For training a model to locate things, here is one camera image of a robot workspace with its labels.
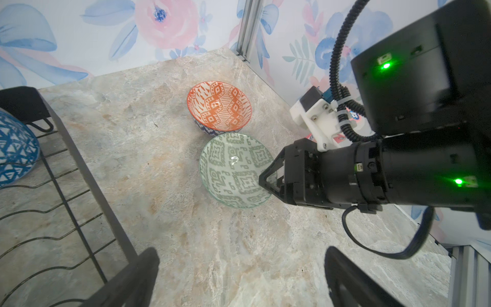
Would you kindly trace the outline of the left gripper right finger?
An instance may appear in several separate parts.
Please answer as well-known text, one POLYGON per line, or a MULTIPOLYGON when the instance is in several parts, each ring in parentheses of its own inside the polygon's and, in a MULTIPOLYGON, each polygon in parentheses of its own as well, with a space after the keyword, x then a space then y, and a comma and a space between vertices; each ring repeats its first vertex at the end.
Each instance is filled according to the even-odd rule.
POLYGON ((334 306, 402 305, 333 246, 326 251, 324 271, 334 306))

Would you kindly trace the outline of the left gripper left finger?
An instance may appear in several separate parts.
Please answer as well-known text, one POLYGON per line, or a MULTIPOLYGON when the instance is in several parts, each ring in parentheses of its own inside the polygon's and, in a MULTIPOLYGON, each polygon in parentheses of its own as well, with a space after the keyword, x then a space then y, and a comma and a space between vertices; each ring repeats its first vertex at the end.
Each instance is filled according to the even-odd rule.
POLYGON ((112 280, 87 299, 83 306, 149 306, 159 270, 155 248, 148 248, 112 280))

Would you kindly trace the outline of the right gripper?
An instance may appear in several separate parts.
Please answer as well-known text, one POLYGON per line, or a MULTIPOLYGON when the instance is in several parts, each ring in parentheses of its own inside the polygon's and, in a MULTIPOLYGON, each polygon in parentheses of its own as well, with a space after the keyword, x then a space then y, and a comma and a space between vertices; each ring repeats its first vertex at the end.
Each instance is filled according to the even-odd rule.
POLYGON ((384 204, 381 141, 320 152, 309 139, 286 146, 260 174, 259 186, 290 205, 380 211, 384 204))

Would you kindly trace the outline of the green patterned bowl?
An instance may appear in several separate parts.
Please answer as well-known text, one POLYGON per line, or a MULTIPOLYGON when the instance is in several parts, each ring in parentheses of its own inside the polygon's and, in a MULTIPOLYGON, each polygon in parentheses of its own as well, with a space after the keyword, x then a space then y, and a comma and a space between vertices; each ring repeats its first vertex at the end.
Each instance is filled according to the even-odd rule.
POLYGON ((240 133, 225 133, 203 148, 199 171, 203 185, 220 203, 234 209, 250 209, 270 197, 259 185, 259 175, 274 158, 267 147, 240 133))

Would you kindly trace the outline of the black wire dish rack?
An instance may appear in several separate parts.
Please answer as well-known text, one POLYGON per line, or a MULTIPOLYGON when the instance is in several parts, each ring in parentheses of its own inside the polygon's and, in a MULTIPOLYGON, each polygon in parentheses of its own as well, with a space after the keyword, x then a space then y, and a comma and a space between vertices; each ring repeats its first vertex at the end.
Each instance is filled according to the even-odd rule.
POLYGON ((40 144, 33 169, 1 187, 1 305, 81 306, 127 266, 127 247, 39 92, 2 90, 1 111, 40 144))

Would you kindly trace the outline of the red patterned bowl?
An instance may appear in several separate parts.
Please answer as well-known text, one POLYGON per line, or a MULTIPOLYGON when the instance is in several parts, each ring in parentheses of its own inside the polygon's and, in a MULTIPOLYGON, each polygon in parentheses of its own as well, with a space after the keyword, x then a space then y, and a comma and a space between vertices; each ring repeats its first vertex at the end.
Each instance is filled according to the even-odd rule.
POLYGON ((187 107, 195 124, 210 136, 239 132, 253 114, 244 92, 222 81, 205 81, 192 87, 187 107))

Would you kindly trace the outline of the blue triangle pattern bowl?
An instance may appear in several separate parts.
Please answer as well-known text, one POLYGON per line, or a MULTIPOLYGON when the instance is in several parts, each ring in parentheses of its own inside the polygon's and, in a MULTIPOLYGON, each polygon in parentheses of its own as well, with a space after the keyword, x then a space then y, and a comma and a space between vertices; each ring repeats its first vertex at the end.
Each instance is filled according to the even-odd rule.
POLYGON ((27 175, 40 157, 34 133, 11 114, 1 111, 1 187, 27 175))

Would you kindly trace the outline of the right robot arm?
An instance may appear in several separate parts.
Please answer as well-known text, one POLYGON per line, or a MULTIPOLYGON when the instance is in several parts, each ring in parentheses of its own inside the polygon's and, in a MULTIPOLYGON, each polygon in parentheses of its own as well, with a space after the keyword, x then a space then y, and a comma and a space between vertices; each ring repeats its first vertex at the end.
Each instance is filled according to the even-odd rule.
POLYGON ((388 203, 472 212, 490 229, 490 3, 450 1, 392 32, 356 1, 333 15, 315 59, 329 89, 299 99, 314 135, 260 175, 291 205, 375 213, 388 203))

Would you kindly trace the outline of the pink yogurt cup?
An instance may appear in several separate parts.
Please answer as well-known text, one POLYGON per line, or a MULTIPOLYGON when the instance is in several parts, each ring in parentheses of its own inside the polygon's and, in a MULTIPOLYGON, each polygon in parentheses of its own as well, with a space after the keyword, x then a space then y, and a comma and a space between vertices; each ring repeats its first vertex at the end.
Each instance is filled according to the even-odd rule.
POLYGON ((365 120, 359 113, 347 108, 341 114, 346 116, 346 119, 341 122, 339 122, 338 116, 333 109, 324 111, 319 115, 313 115, 310 120, 322 144, 327 145, 328 148, 346 147, 352 143, 343 128, 350 127, 357 133, 360 127, 363 128, 365 126, 365 120))

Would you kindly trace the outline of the aluminium front rail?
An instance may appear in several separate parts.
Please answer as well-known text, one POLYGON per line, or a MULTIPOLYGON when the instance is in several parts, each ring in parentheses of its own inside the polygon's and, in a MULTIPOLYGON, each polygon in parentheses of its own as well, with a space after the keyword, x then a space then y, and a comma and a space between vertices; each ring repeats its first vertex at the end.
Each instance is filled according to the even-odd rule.
POLYGON ((472 245, 454 246, 448 306, 490 306, 490 254, 472 245))

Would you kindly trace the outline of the aluminium corner post right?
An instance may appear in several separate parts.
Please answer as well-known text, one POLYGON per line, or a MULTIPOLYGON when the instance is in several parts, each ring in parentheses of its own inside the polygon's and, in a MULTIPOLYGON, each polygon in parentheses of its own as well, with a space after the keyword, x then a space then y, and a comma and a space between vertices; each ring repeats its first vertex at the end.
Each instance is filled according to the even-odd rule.
POLYGON ((242 1, 242 3, 244 7, 235 54, 243 62, 249 63, 253 35, 257 30, 262 15, 263 0, 246 0, 242 1))

